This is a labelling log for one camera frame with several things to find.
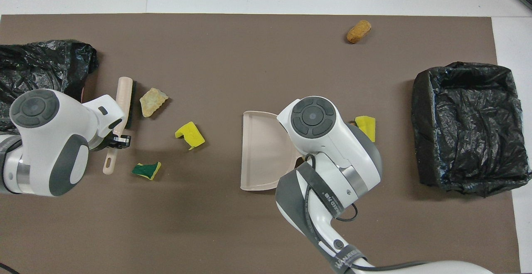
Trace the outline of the yellow notched sponge piece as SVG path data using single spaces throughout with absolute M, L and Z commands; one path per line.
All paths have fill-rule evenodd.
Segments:
M 189 145 L 189 151 L 200 145 L 203 145 L 206 142 L 205 138 L 202 136 L 194 122 L 188 122 L 181 126 L 174 133 L 174 136 L 177 139 L 183 138 Z

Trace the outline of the tan sponge piece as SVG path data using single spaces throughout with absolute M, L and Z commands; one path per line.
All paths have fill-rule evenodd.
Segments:
M 169 97 L 165 92 L 157 88 L 150 88 L 139 99 L 142 116 L 145 118 L 151 117 L 168 99 Z

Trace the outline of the bin with black bag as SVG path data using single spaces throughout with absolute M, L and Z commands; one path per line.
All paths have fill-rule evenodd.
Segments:
M 98 66 L 97 50 L 73 39 L 0 44 L 0 135 L 18 134 L 9 110 L 19 96 L 52 89 L 81 101 L 87 77 Z
M 453 62 L 418 73 L 411 123 L 423 185 L 489 197 L 532 180 L 509 68 Z

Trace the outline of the golden bread roll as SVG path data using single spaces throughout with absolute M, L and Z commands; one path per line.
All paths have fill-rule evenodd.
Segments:
M 367 36 L 371 31 L 371 24 L 367 20 L 360 20 L 346 34 L 346 40 L 351 44 L 356 44 Z

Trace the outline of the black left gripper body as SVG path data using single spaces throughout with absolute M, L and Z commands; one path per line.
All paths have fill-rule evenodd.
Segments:
M 121 135 L 112 134 L 109 139 L 110 148 L 127 148 L 131 145 L 131 136 L 130 135 Z

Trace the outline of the green and yellow sponge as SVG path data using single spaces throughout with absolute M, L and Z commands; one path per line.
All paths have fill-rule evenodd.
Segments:
M 131 170 L 131 173 L 139 177 L 146 178 L 148 180 L 154 180 L 161 166 L 162 166 L 162 163 L 159 161 L 154 164 L 137 163 L 135 164 L 134 168 Z

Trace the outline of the beige hand brush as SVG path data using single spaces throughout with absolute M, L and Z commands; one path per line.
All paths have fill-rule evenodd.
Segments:
M 121 136 L 127 126 L 129 120 L 129 113 L 131 108 L 131 99 L 133 96 L 134 90 L 134 80 L 129 77 L 120 77 L 118 79 L 118 88 L 116 92 L 116 103 L 120 106 L 122 111 L 125 114 L 125 119 L 119 123 L 113 130 L 113 134 Z M 108 152 L 105 157 L 103 173 L 110 175 L 114 172 L 116 158 L 118 155 L 118 150 L 123 148 L 110 148 L 108 147 Z

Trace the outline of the yellow sponge wedge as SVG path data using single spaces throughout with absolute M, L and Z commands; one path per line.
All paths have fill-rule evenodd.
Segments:
M 357 116 L 354 119 L 357 127 L 373 142 L 376 141 L 376 119 L 370 116 Z

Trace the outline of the beige plastic dustpan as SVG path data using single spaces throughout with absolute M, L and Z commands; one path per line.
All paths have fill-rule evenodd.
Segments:
M 276 114 L 245 111 L 242 128 L 241 190 L 275 189 L 280 178 L 295 168 L 301 154 Z

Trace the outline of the brown table mat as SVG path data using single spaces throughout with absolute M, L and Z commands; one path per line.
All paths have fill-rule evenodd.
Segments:
M 76 39 L 98 52 L 85 98 L 114 95 L 119 77 L 169 96 L 152 117 L 133 113 L 131 147 L 113 174 L 105 151 L 64 196 L 0 195 L 0 262 L 23 274 L 331 274 L 278 211 L 274 190 L 241 190 L 242 116 L 277 114 L 295 99 L 331 100 L 345 121 L 377 121 L 382 181 L 334 228 L 370 263 L 458 259 L 520 272 L 512 204 L 419 183 L 411 124 L 416 75 L 452 62 L 496 64 L 487 17 L 4 15 L 0 44 Z M 174 133 L 194 122 L 191 151 Z M 162 166 L 154 180 L 135 164 Z

